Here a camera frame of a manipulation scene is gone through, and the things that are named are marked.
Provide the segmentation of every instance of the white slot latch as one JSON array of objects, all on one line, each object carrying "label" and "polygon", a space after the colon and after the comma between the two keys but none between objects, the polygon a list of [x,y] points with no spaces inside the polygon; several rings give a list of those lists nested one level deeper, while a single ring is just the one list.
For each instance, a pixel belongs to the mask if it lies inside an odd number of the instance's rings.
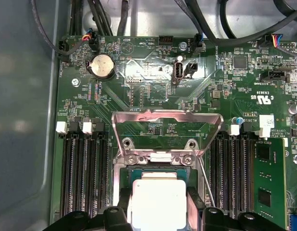
[{"label": "white slot latch", "polygon": [[67,133],[67,123],[64,121],[58,121],[56,126],[56,132],[59,134]]},{"label": "white slot latch", "polygon": [[83,122],[82,132],[87,135],[92,135],[93,133],[92,122]]},{"label": "white slot latch", "polygon": [[231,124],[227,133],[229,133],[230,136],[238,136],[239,135],[239,125]]}]

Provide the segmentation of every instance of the black cable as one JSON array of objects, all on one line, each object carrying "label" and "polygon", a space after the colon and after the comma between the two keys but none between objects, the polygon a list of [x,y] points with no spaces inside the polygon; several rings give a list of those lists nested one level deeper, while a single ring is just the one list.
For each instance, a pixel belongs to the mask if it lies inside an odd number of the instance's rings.
[{"label": "black cable", "polygon": [[233,34],[232,30],[230,29],[230,26],[227,22],[227,18],[226,18],[226,4],[227,4],[228,0],[220,0],[220,21],[221,21],[221,25],[222,28],[225,32],[225,34],[227,35],[227,37],[229,39],[235,39],[236,36]]},{"label": "black cable", "polygon": [[182,11],[191,19],[193,24],[195,25],[196,29],[198,30],[199,34],[203,34],[203,31],[193,15],[193,13],[190,11],[190,9],[184,4],[183,0],[175,0],[176,4],[182,9]]},{"label": "black cable", "polygon": [[83,9],[83,1],[76,0],[75,35],[82,35],[82,9]]},{"label": "black cable", "polygon": [[109,36],[113,36],[113,33],[112,33],[112,30],[111,30],[109,21],[108,21],[108,19],[107,19],[105,10],[104,10],[104,8],[102,7],[102,4],[101,4],[100,0],[94,0],[94,1],[95,1],[95,6],[96,6],[96,9],[97,9],[97,12],[98,12],[98,14],[100,15],[100,18],[101,18],[101,20],[102,20],[102,23],[103,23],[104,26],[105,26],[105,30],[106,30],[107,35],[109,35]]},{"label": "black cable", "polygon": [[293,21],[295,18],[297,18],[297,10],[292,13],[287,18],[281,20],[280,22],[272,25],[271,27],[262,30],[260,32],[257,32],[253,35],[245,36],[242,38],[235,38],[235,39],[223,39],[223,38],[216,38],[214,33],[211,31],[209,25],[207,24],[204,15],[202,14],[201,9],[198,6],[197,0],[186,0],[188,4],[190,4],[190,7],[194,10],[194,15],[199,22],[204,34],[207,36],[207,38],[217,46],[237,46],[243,43],[247,43],[252,40],[257,40],[261,37],[263,37],[266,34],[272,34],[275,31],[283,28],[287,24],[289,24],[291,21]]},{"label": "black cable", "polygon": [[99,14],[97,12],[97,9],[95,7],[95,4],[94,4],[93,0],[87,0],[87,2],[89,3],[90,9],[92,11],[93,18],[94,18],[94,21],[96,23],[96,26],[97,26],[97,29],[99,31],[99,34],[105,36],[106,33],[105,33],[104,28],[102,26],[101,19],[99,17]]},{"label": "black cable", "polygon": [[127,18],[128,18],[128,1],[122,0],[121,20],[119,23],[117,36],[124,36],[125,28],[127,24]]},{"label": "black cable", "polygon": [[290,16],[292,13],[295,12],[295,10],[290,7],[285,0],[273,0],[276,8],[286,17]]},{"label": "black cable", "polygon": [[71,0],[70,35],[75,35],[76,0]]},{"label": "black cable", "polygon": [[81,47],[81,45],[84,43],[82,40],[80,40],[79,42],[77,42],[73,48],[71,48],[69,51],[61,51],[59,48],[57,48],[55,45],[52,44],[52,42],[50,41],[50,39],[48,38],[48,36],[46,35],[46,32],[43,28],[43,25],[41,23],[41,20],[39,19],[38,16],[38,12],[37,12],[37,4],[35,2],[35,0],[30,0],[31,6],[32,6],[32,13],[33,13],[33,17],[34,17],[34,21],[37,24],[37,28],[38,31],[40,32],[40,34],[43,36],[44,41],[58,54],[61,55],[65,55],[68,56],[72,53],[74,53],[77,49],[79,49]]}]

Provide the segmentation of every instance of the colored wires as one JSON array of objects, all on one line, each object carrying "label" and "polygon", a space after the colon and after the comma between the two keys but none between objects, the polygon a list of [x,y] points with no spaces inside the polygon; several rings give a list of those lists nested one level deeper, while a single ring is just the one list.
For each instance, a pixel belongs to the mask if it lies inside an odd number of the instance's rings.
[{"label": "colored wires", "polygon": [[212,30],[210,29],[210,26],[208,25],[199,5],[197,0],[185,0],[187,6],[197,19],[199,25],[201,26],[204,34],[207,36],[207,38],[216,46],[220,47],[226,47],[226,46],[237,46],[252,40],[257,40],[264,35],[274,33],[275,31],[281,29],[282,27],[286,26],[290,22],[292,22],[294,19],[297,18],[297,10],[292,13],[290,16],[287,18],[281,20],[280,22],[272,25],[271,27],[262,30],[260,32],[257,32],[255,34],[245,36],[242,38],[232,38],[232,39],[221,39],[221,38],[216,38]]},{"label": "colored wires", "polygon": [[279,47],[283,35],[272,35],[272,42],[275,48]]},{"label": "colored wires", "polygon": [[82,36],[81,40],[82,41],[89,41],[90,39],[92,39],[92,32],[93,30],[90,28],[85,35]]}]

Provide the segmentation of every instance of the dimm slot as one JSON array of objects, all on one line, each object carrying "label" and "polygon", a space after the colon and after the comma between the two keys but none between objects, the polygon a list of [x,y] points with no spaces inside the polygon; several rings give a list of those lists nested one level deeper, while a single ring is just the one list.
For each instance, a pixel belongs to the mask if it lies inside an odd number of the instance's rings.
[{"label": "dimm slot", "polygon": [[97,212],[107,205],[107,185],[108,185],[108,143],[100,136],[97,150],[98,152],[98,196]]},{"label": "dimm slot", "polygon": [[85,211],[94,216],[94,198],[96,188],[96,141],[86,140],[87,170],[86,170],[86,206]]},{"label": "dimm slot", "polygon": [[223,153],[222,153],[222,185],[223,185],[223,209],[230,210],[229,208],[229,194],[228,194],[228,165],[227,165],[227,158],[228,158],[228,141],[223,138]]}]

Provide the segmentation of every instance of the mounting screw hole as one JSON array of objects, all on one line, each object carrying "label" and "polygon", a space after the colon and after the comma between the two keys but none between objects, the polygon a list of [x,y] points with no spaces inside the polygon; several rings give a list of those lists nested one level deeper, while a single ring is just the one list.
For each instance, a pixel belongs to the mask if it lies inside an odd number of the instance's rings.
[{"label": "mounting screw hole", "polygon": [[190,143],[189,143],[189,147],[190,147],[190,148],[195,148],[195,146],[196,146],[196,143],[194,143],[194,142],[190,142]]},{"label": "mounting screw hole", "polygon": [[130,142],[129,141],[124,141],[124,146],[125,147],[128,147],[130,145]]}]

